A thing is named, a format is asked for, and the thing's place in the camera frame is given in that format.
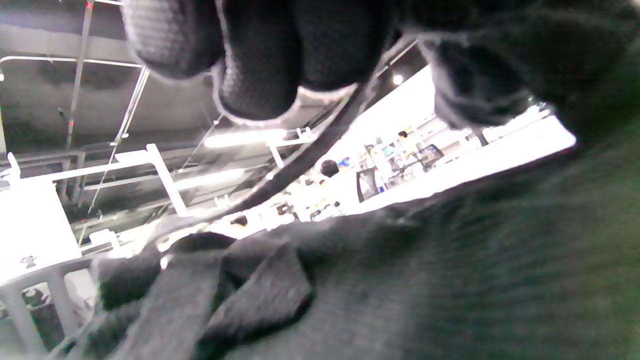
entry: finger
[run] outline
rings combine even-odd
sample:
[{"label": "finger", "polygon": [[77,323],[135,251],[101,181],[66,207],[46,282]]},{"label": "finger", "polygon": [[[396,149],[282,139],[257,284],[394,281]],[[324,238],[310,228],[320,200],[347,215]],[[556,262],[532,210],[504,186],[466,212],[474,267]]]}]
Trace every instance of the finger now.
[{"label": "finger", "polygon": [[300,84],[300,42],[289,0],[217,0],[225,67],[215,94],[235,117],[274,119],[294,103]]},{"label": "finger", "polygon": [[207,0],[124,0],[127,38],[154,72],[184,79],[210,69],[224,46],[216,5]]},{"label": "finger", "polygon": [[392,33],[387,0],[294,0],[303,84],[336,90],[368,78]]}]

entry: gloved hand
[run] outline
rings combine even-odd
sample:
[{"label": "gloved hand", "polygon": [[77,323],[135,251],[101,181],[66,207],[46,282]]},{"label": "gloved hand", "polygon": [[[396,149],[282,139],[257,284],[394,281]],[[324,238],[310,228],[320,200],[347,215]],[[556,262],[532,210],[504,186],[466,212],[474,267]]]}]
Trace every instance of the gloved hand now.
[{"label": "gloved hand", "polygon": [[232,117],[268,120],[299,86],[366,81],[398,33],[419,34],[433,65],[436,112],[454,127],[501,125],[529,93],[566,102],[624,51],[634,0],[125,0],[137,56],[158,74],[218,74]]},{"label": "gloved hand", "polygon": [[367,79],[392,32],[387,0],[125,0],[135,54],[156,73],[214,71],[232,116],[279,117],[299,86],[332,91]]}]

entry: black hair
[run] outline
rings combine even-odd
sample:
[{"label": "black hair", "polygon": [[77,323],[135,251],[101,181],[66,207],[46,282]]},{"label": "black hair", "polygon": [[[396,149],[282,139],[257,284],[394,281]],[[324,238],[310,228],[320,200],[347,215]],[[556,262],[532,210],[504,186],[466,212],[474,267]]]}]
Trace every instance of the black hair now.
[{"label": "black hair", "polygon": [[246,226],[247,224],[249,224],[249,221],[247,221],[246,216],[240,215],[239,217],[231,221],[231,225],[236,225],[236,224],[240,226]]},{"label": "black hair", "polygon": [[333,160],[324,160],[320,167],[320,174],[326,177],[333,177],[339,172],[340,169],[338,168],[338,164]]}]

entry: fluorescent light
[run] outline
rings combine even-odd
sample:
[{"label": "fluorescent light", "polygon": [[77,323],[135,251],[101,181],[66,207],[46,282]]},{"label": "fluorescent light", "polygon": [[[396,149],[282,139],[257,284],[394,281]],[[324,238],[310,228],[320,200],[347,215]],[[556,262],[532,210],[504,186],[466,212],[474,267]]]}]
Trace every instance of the fluorescent light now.
[{"label": "fluorescent light", "polygon": [[238,177],[241,177],[243,174],[244,174],[243,168],[215,172],[213,174],[196,176],[190,179],[176,181],[175,187],[178,190],[185,190],[185,189],[195,188],[197,186],[206,186],[206,185],[224,183],[225,181],[237,179]]},{"label": "fluorescent light", "polygon": [[287,136],[287,131],[283,129],[243,131],[211,136],[204,141],[204,145],[210,148],[217,148],[246,145],[248,143],[268,143],[282,140],[285,136]]},{"label": "fluorescent light", "polygon": [[119,163],[123,164],[140,164],[150,161],[149,153],[146,150],[121,152],[120,154],[115,154],[114,157]]},{"label": "fluorescent light", "polygon": [[393,82],[395,85],[400,85],[404,82],[404,77],[402,75],[394,75]]}]

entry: person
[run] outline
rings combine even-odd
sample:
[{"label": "person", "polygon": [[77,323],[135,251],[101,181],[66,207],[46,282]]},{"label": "person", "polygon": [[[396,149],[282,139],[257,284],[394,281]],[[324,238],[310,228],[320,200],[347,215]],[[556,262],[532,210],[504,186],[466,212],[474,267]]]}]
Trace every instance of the person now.
[{"label": "person", "polygon": [[326,179],[320,180],[323,189],[324,209],[330,204],[336,206],[337,215],[348,214],[359,204],[356,190],[356,172],[349,167],[339,168],[333,160],[324,160],[321,164],[321,174]]},{"label": "person", "polygon": [[123,14],[158,74],[190,78],[217,63],[216,102],[240,122],[279,117],[299,86],[362,83],[388,39],[420,33],[436,112],[452,127],[503,124],[534,94],[578,144],[428,199],[176,255],[162,271],[149,247],[118,260],[137,290],[101,276],[102,296],[117,301],[52,356],[637,355],[634,1],[125,0]]}]

